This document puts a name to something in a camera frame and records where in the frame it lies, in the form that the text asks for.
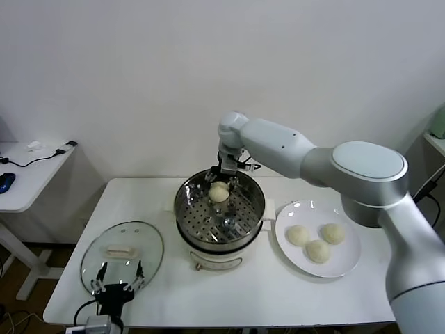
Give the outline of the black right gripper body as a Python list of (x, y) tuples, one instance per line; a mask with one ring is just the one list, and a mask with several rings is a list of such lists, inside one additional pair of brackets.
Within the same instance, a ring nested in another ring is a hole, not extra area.
[(242, 148), (230, 148), (222, 142), (218, 146), (218, 160), (222, 174), (236, 174), (238, 161), (243, 154)]

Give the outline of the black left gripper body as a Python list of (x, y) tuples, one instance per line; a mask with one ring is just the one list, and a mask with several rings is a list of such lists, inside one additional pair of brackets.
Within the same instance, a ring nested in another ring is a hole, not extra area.
[(95, 294), (95, 300), (99, 304), (100, 315), (121, 315), (126, 303), (134, 299), (134, 290), (125, 284), (110, 284), (105, 286), (105, 291)]

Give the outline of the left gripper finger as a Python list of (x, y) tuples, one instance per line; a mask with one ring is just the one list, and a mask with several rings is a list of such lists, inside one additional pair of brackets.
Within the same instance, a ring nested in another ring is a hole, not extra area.
[(99, 294), (106, 291), (104, 285), (104, 277), (106, 275), (108, 263), (103, 262), (100, 270), (97, 272), (97, 275), (94, 279), (90, 281), (90, 286), (92, 288), (92, 294)]
[(139, 261), (136, 269), (135, 278), (130, 283), (127, 284), (125, 289), (127, 291), (138, 291), (143, 287), (144, 284), (145, 284), (145, 276), (141, 261)]

